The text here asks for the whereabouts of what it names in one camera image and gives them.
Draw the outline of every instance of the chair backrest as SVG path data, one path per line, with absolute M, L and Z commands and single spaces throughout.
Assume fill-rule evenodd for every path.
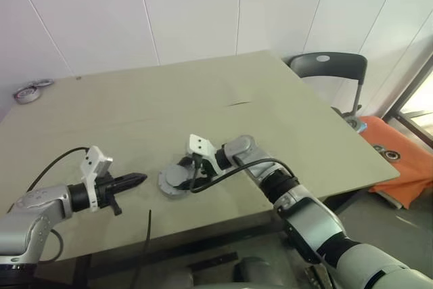
M 297 55 L 287 65 L 301 78 L 335 76 L 364 83 L 367 59 L 359 54 L 315 52 Z

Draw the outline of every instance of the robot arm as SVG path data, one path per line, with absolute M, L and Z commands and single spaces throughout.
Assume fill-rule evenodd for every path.
M 114 195 L 139 185 L 147 176 L 131 173 L 114 179 L 108 172 L 111 162 L 92 146 L 81 163 L 84 183 L 33 190 L 15 202 L 0 219 L 0 287 L 32 281 L 49 232 L 73 212 L 108 205 L 115 215 L 122 212 Z
M 249 135 L 242 135 L 219 150 L 212 148 L 207 139 L 191 135 L 188 152 L 198 155 L 205 152 L 207 170 L 209 166 L 218 166 L 211 170 L 213 175 L 270 158 Z M 432 287 L 433 281 L 420 272 L 374 246 L 348 238 L 339 218 L 280 164 L 264 162 L 246 171 L 284 220 L 290 242 L 303 259 L 323 263 L 343 288 Z

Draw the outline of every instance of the table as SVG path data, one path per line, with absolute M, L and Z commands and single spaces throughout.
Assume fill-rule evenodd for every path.
M 149 177 L 117 195 L 122 215 L 82 211 L 56 226 L 65 241 L 60 259 L 143 241 L 150 208 L 152 238 L 272 209 L 244 173 L 182 200 L 163 196 L 158 172 L 184 155 L 190 133 L 215 146 L 253 135 L 317 197 L 398 176 L 280 59 L 260 51 L 56 81 L 0 124 L 0 208 L 6 211 L 59 154 L 94 144 L 114 158 L 113 176 Z M 64 159 L 40 186 L 79 182 L 82 159 L 79 153 Z M 43 257 L 56 249 L 50 239 Z

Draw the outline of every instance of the black chair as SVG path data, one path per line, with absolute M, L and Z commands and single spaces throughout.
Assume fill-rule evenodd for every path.
M 359 96 L 364 83 L 365 71 L 367 70 L 367 59 L 359 54 L 340 52 L 315 52 L 297 55 L 289 60 L 287 65 L 300 77 L 312 76 L 335 76 L 358 81 L 357 93 L 353 103 L 352 111 L 343 113 L 333 108 L 342 117 L 355 116 L 361 108 Z

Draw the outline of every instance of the orange cloth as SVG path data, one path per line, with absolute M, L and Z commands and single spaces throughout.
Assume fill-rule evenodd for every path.
M 433 155 L 376 116 L 362 116 L 361 120 L 367 123 L 361 133 L 365 140 L 401 155 L 400 161 L 392 163 L 400 177 L 379 183 L 370 192 L 383 191 L 408 209 L 424 189 L 433 186 Z

